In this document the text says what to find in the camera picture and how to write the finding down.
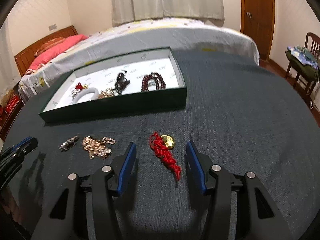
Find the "red cord gold coin charm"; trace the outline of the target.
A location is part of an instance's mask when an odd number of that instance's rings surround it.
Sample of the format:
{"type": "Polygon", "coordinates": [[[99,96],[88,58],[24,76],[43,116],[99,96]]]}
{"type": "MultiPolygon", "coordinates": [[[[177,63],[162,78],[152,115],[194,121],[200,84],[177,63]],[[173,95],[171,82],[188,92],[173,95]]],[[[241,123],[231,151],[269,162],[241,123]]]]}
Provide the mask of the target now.
{"type": "Polygon", "coordinates": [[[182,169],[171,153],[171,150],[175,147],[173,137],[153,132],[149,138],[149,146],[161,163],[174,175],[175,180],[180,181],[182,169]]]}

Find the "dark green jewelry tray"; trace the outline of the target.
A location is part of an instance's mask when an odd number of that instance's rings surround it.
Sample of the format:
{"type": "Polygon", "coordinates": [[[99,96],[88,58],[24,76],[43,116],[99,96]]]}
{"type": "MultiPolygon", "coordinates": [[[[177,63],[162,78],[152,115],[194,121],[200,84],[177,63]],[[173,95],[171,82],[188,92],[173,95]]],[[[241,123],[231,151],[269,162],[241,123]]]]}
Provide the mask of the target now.
{"type": "Polygon", "coordinates": [[[187,85],[169,47],[134,51],[63,74],[39,116],[48,124],[181,109],[187,85]]]}

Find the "pink pillow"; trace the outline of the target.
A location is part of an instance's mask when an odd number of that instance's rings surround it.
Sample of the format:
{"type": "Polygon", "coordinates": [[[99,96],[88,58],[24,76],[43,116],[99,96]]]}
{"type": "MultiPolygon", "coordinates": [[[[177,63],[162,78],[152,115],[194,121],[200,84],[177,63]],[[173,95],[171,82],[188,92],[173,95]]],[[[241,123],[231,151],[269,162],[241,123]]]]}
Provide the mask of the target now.
{"type": "Polygon", "coordinates": [[[27,71],[25,72],[25,75],[30,75],[36,72],[38,69],[43,67],[45,64],[47,64],[49,61],[60,55],[61,53],[64,53],[72,46],[76,45],[82,40],[88,39],[88,36],[84,34],[80,35],[73,35],[65,38],[65,40],[47,51],[40,54],[38,57],[35,57],[34,61],[31,63],[27,71]]]}

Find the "wooden chair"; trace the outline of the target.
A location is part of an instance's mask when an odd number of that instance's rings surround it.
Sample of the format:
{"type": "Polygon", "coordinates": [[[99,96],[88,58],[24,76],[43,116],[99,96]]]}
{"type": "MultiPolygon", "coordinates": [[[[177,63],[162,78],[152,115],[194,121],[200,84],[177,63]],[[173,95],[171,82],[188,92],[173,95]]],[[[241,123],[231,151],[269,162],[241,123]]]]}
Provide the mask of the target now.
{"type": "Polygon", "coordinates": [[[289,64],[284,78],[287,79],[290,75],[290,70],[294,69],[297,74],[293,87],[300,80],[305,86],[303,98],[311,101],[311,94],[317,83],[319,83],[319,36],[308,32],[304,46],[288,46],[285,55],[289,64]]]}

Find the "dark grey table cloth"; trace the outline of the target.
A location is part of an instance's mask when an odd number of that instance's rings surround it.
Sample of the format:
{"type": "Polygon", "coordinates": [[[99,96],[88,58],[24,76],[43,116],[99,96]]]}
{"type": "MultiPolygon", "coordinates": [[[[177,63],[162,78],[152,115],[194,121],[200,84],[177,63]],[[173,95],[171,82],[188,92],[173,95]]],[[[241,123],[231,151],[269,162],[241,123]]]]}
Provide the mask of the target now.
{"type": "Polygon", "coordinates": [[[254,172],[284,216],[293,239],[319,239],[307,233],[319,211],[319,126],[292,86],[252,60],[226,53],[175,51],[185,83],[184,109],[48,125],[39,116],[49,90],[22,108],[5,140],[10,147],[26,137],[39,144],[9,186],[20,226],[32,234],[42,212],[67,176],[92,174],[111,159],[91,160],[81,144],[67,152],[68,138],[111,137],[113,155],[137,146],[129,187],[114,201],[125,239],[199,239],[209,198],[188,170],[186,144],[229,172],[254,172]],[[180,181],[149,146],[153,132],[173,137],[171,150],[181,167],[180,181]]]}

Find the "wooden headboard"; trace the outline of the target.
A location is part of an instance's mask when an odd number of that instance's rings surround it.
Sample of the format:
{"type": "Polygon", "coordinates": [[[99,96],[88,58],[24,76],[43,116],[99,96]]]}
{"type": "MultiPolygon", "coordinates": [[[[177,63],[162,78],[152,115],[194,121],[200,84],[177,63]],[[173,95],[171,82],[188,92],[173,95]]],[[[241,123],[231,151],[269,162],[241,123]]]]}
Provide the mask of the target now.
{"type": "Polygon", "coordinates": [[[34,54],[36,51],[46,42],[59,37],[67,38],[69,36],[77,35],[78,32],[76,31],[76,28],[73,25],[70,25],[66,28],[63,28],[61,30],[58,30],[54,33],[51,33],[40,40],[34,42],[24,50],[20,51],[17,55],[14,56],[17,68],[20,72],[21,77],[25,75],[25,72],[31,65],[31,63],[34,61],[35,56],[34,54]]]}

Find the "wall socket above headboard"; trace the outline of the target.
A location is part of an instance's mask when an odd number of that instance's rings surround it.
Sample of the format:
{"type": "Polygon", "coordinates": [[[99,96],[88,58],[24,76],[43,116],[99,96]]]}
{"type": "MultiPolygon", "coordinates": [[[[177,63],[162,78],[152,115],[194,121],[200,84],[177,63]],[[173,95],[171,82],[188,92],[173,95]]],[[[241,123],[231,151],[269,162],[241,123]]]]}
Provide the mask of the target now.
{"type": "Polygon", "coordinates": [[[56,26],[55,24],[49,26],[49,30],[50,30],[50,31],[52,31],[52,30],[54,30],[54,29],[56,29],[56,28],[57,28],[57,26],[56,26]]]}

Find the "small silver earrings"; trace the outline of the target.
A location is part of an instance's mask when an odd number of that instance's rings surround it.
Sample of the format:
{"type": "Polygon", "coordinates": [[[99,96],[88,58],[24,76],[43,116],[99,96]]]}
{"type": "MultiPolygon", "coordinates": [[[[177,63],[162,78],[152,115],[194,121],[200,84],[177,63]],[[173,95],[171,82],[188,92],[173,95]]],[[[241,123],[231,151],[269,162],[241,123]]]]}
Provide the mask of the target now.
{"type": "Polygon", "coordinates": [[[72,99],[74,99],[77,96],[78,92],[79,91],[77,89],[72,90],[72,92],[71,92],[72,99]]]}

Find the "black cord red pendant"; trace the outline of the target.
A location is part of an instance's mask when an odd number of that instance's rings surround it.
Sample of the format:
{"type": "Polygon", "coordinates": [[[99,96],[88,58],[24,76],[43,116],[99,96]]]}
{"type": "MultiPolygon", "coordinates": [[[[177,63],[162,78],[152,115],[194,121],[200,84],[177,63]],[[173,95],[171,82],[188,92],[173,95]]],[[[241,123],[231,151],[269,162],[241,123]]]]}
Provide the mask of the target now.
{"type": "Polygon", "coordinates": [[[114,90],[118,95],[121,95],[122,92],[126,89],[126,87],[130,84],[130,80],[128,80],[125,76],[127,74],[126,70],[122,70],[116,78],[116,83],[114,85],[114,90]]]}

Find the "bed with patterned sheet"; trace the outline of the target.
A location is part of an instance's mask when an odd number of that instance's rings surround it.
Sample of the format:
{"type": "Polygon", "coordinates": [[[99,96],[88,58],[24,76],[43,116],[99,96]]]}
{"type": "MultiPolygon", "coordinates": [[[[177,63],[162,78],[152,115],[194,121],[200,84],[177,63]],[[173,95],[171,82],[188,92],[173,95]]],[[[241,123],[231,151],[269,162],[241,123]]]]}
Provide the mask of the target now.
{"type": "Polygon", "coordinates": [[[260,62],[255,42],[229,28],[207,25],[188,18],[131,22],[87,35],[88,39],[61,53],[18,84],[23,102],[49,88],[62,74],[100,60],[133,51],[169,47],[202,49],[247,56],[260,62]]]}

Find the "dark wooden nightstand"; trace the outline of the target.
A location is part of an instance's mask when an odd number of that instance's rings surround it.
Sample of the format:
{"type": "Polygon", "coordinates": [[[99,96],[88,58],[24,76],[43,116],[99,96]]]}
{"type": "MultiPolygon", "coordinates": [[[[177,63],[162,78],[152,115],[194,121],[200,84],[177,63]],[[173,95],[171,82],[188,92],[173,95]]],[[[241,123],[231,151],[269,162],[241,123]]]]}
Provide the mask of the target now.
{"type": "Polygon", "coordinates": [[[20,99],[17,101],[16,105],[12,108],[12,111],[7,114],[6,119],[3,122],[3,126],[1,127],[1,139],[5,141],[14,121],[19,115],[20,111],[24,106],[23,101],[20,99]]]}

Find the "white jade bangle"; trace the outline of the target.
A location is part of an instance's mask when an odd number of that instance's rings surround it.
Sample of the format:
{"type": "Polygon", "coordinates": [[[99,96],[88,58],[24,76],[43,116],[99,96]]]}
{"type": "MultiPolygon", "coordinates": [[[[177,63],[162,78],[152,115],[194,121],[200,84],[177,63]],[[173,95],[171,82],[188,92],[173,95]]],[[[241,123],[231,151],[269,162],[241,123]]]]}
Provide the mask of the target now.
{"type": "Polygon", "coordinates": [[[73,99],[73,104],[77,104],[78,101],[84,96],[92,94],[90,100],[96,100],[99,98],[99,91],[96,88],[86,88],[81,90],[73,99]]]}

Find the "red box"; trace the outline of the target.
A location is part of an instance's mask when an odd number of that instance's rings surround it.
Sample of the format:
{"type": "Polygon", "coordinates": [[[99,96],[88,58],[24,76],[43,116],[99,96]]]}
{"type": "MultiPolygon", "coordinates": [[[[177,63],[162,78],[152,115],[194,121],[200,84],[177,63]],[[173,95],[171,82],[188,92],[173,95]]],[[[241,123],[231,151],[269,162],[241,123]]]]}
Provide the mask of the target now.
{"type": "Polygon", "coordinates": [[[14,108],[19,103],[19,101],[20,101],[20,97],[18,95],[14,95],[6,105],[4,109],[4,113],[6,115],[9,115],[14,110],[14,108]]]}

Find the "red knot gold charm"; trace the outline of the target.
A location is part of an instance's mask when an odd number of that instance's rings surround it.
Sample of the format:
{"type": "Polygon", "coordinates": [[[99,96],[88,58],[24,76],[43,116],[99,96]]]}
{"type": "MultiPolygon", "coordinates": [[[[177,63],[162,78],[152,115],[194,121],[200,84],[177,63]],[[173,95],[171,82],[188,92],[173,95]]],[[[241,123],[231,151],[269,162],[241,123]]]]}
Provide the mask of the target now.
{"type": "Polygon", "coordinates": [[[75,86],[76,90],[83,90],[83,89],[87,89],[88,85],[84,84],[82,85],[80,82],[75,86]]]}

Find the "orange pillow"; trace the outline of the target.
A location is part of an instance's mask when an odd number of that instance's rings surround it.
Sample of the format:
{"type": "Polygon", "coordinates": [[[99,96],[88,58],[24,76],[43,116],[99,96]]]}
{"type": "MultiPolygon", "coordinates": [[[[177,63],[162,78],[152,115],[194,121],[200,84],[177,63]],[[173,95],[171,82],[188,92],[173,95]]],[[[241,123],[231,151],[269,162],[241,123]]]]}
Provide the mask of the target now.
{"type": "Polygon", "coordinates": [[[54,38],[46,43],[44,43],[42,46],[40,46],[40,48],[35,52],[34,56],[38,57],[40,54],[42,54],[43,52],[47,51],[48,49],[61,44],[63,41],[65,40],[64,37],[58,37],[58,38],[54,38]]]}

